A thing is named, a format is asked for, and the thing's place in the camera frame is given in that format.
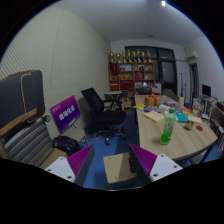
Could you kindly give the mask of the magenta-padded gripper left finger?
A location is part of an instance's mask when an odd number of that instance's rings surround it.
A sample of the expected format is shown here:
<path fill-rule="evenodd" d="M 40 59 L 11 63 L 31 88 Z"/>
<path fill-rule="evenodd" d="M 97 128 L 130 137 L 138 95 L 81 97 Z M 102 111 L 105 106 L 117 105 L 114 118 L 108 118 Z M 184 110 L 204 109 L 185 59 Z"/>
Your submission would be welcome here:
<path fill-rule="evenodd" d="M 94 146 L 90 145 L 69 157 L 59 157 L 46 168 L 46 171 L 82 186 L 94 156 Z"/>

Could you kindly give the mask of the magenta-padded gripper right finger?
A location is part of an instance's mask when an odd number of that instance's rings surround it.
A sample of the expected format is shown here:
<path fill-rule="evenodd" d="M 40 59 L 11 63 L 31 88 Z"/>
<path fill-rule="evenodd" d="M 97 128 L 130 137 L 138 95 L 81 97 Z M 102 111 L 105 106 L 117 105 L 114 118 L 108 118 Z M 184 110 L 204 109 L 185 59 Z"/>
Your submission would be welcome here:
<path fill-rule="evenodd" d="M 131 169 L 142 186 L 155 182 L 182 169 L 165 154 L 155 155 L 139 146 L 130 145 Z"/>

